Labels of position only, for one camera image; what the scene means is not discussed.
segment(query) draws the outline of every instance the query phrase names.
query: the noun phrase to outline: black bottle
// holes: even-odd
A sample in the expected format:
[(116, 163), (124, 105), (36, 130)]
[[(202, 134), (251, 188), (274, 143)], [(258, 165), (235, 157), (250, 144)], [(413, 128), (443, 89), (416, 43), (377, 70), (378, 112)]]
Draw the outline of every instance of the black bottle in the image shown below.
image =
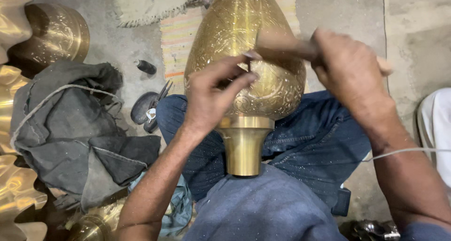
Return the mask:
[(133, 61), (133, 65), (135, 65), (139, 70), (145, 72), (146, 74), (156, 73), (156, 67), (145, 60), (135, 59)]

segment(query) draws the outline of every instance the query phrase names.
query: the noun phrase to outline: concrete floor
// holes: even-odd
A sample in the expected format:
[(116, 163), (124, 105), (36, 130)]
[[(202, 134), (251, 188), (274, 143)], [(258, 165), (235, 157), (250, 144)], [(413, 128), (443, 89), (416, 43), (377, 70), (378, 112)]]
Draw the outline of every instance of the concrete floor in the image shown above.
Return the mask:
[[(399, 104), (403, 121), (413, 132), (413, 112), (419, 100), (435, 89), (450, 85), (451, 5), (450, 0), (296, 0), (301, 31), (311, 34), (324, 26), (361, 40), (395, 68), (389, 89)], [(145, 135), (133, 124), (129, 113), (138, 97), (147, 91), (159, 91), (164, 85), (159, 25), (118, 28), (113, 0), (34, 0), (56, 2), (76, 9), (86, 19), (91, 45), (85, 63), (110, 62), (124, 75), (119, 92), (125, 101), (120, 125), (129, 135)], [(132, 65), (134, 59), (154, 64), (158, 72), (148, 76)], [(307, 78), (311, 91), (322, 90), (314, 72)], [(352, 191), (349, 215), (337, 218), (340, 224), (354, 219), (389, 220), (390, 214), (377, 185), (372, 163), (361, 164), (346, 181)]]

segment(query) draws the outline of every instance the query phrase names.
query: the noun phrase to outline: white rope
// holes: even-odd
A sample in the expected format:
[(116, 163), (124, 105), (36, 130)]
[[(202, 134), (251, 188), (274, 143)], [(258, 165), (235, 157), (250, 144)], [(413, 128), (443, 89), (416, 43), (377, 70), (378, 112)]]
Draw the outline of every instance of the white rope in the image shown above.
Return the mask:
[(112, 97), (115, 97), (117, 99), (119, 99), (115, 94), (111, 94), (108, 93), (106, 91), (103, 90), (98, 90), (98, 89), (93, 89), (93, 88), (89, 88), (89, 87), (85, 87), (85, 86), (81, 86), (81, 85), (76, 85), (76, 84), (67, 84), (64, 85), (62, 87), (59, 87), (57, 90), (55, 90), (54, 92), (50, 93), (46, 98), (44, 98), (32, 111), (30, 111), (30, 113), (28, 113), (28, 115), (25, 116), (25, 118), (19, 123), (19, 126), (17, 127), (17, 129), (14, 131), (13, 133), (13, 137), (11, 138), (11, 141), (9, 142), (11, 144), (11, 147), (13, 148), (13, 150), (15, 152), (19, 152), (14, 143), (17, 140), (17, 137), (19, 135), (19, 131), (20, 129), (23, 127), (23, 125), (48, 101), (50, 100), (50, 98), (52, 98), (55, 94), (57, 94), (58, 92), (65, 90), (66, 88), (81, 88), (81, 89), (86, 89), (92, 92), (98, 92), (98, 93), (103, 93)]
[(397, 154), (397, 153), (401, 153), (401, 152), (407, 152), (407, 151), (423, 151), (423, 152), (451, 152), (451, 149), (437, 149), (437, 148), (405, 148), (405, 149), (399, 149), (399, 150), (395, 150), (393, 152), (389, 152), (389, 153), (385, 153), (382, 155), (378, 155), (377, 157), (373, 157), (369, 160), (362, 160), (361, 162), (370, 162), (382, 157), (387, 157), (390, 156), (392, 154)]

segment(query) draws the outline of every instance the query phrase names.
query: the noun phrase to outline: brass vase neck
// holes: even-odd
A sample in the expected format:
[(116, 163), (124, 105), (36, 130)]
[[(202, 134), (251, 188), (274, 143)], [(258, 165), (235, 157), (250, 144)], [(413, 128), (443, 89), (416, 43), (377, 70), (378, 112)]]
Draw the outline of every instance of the brass vase neck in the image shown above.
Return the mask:
[(225, 145), (227, 172), (251, 176), (260, 173), (262, 147), (266, 136), (274, 129), (268, 117), (225, 117), (216, 130)]

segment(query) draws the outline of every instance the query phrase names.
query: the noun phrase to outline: jeans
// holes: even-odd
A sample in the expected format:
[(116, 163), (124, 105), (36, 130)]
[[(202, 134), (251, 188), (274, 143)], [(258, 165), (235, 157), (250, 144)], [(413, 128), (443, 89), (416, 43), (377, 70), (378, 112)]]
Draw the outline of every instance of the jeans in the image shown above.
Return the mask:
[[(169, 144), (182, 125), (186, 96), (171, 95), (156, 108), (156, 120)], [(330, 208), (341, 184), (370, 151), (368, 137), (328, 91), (304, 94), (298, 108), (277, 120), (265, 139), (262, 157), (268, 164), (309, 186)], [(194, 200), (200, 200), (226, 173), (222, 138), (212, 131), (191, 152), (183, 176)]]

